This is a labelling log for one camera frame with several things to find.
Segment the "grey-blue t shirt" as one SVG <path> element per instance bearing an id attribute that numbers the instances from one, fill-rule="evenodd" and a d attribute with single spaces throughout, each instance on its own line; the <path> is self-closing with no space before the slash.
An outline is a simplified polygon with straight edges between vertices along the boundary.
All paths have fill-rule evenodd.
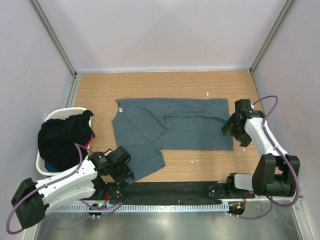
<path id="1" fill-rule="evenodd" d="M 117 99 L 112 126 L 117 146 L 130 154 L 132 184 L 163 167 L 162 150 L 232 151 L 222 127 L 230 117 L 226 98 Z"/>

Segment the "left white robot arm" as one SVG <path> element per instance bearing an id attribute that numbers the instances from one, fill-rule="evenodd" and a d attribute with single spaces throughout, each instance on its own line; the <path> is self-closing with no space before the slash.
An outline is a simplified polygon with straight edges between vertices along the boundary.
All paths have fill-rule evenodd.
<path id="1" fill-rule="evenodd" d="M 87 159 L 57 175 L 33 181 L 23 180 L 11 199 L 12 211 L 6 222 L 10 230 L 12 216 L 16 216 L 22 230 L 28 229 L 53 210 L 74 201 L 94 198 L 101 200 L 106 194 L 103 176 L 110 176 L 118 185 L 126 185 L 134 173 L 128 164 L 131 155 L 122 146 L 107 152 L 93 152 Z"/>

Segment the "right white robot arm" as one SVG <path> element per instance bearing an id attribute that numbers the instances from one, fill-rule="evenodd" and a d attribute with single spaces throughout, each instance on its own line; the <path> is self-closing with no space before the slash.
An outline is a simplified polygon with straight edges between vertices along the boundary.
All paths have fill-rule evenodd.
<path id="1" fill-rule="evenodd" d="M 226 179 L 226 194 L 237 198 L 248 191 L 258 196 L 292 197 L 297 189 L 299 158 L 281 147 L 265 114 L 255 110 L 249 99 L 237 100 L 234 107 L 235 112 L 221 131 L 224 135 L 230 134 L 241 147 L 254 143 L 260 160 L 253 174 L 231 173 Z"/>

